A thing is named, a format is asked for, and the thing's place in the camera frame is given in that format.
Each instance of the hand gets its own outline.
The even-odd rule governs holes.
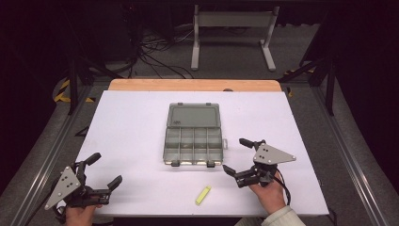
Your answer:
[[[281,180],[278,172],[276,172],[275,177]],[[265,187],[256,184],[249,186],[249,188],[258,196],[259,202],[261,202],[263,209],[269,215],[286,206],[282,187],[276,181],[269,183]]]
[[[89,205],[85,208],[67,206],[66,226],[91,226],[94,211],[102,205]]]

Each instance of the yellow highlighter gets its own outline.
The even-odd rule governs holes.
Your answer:
[[[203,199],[205,199],[205,196],[208,194],[208,192],[211,190],[210,186],[206,186],[202,192],[199,194],[199,197],[196,199],[196,205],[200,205]]]

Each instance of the plastic storage box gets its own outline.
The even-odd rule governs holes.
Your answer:
[[[165,136],[165,164],[206,165],[223,162],[218,104],[170,104]]]

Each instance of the white tabletop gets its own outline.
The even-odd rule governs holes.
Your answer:
[[[296,156],[279,164],[299,215],[328,214],[291,108],[283,92],[105,91],[88,135],[77,156],[82,161],[100,153],[87,166],[87,186],[106,188],[116,176],[123,182],[110,203],[96,211],[114,217],[253,217],[265,216],[248,187],[238,188],[221,166],[165,165],[163,150],[171,103],[219,104],[225,165],[237,172],[253,166],[253,149],[239,144],[243,137],[266,143]],[[200,206],[195,200],[212,189]]]

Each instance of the sleeve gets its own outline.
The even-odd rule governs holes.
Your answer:
[[[262,226],[305,226],[296,212],[289,205],[267,217]]]

